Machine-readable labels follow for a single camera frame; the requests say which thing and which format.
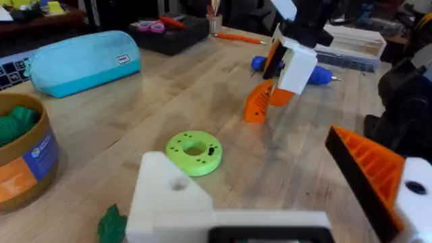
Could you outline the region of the bare white left gripper left finger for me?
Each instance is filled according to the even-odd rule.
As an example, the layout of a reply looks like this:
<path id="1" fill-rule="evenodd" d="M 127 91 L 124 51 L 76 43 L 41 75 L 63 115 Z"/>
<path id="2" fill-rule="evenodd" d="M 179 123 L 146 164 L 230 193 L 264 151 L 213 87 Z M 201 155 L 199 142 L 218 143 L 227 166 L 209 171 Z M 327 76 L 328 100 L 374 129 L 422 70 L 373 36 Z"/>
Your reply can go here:
<path id="1" fill-rule="evenodd" d="M 162 152 L 143 154 L 126 226 L 128 242 L 206 242 L 213 200 Z"/>

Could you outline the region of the white orange left gripper right finger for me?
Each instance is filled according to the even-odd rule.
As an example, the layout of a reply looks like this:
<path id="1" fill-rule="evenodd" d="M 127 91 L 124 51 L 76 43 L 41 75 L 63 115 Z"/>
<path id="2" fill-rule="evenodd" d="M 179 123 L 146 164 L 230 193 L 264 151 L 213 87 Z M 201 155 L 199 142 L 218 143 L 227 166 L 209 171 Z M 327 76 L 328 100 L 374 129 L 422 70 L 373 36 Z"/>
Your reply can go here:
<path id="1" fill-rule="evenodd" d="M 431 243 L 431 164 L 331 126 L 325 147 L 380 242 Z"/>

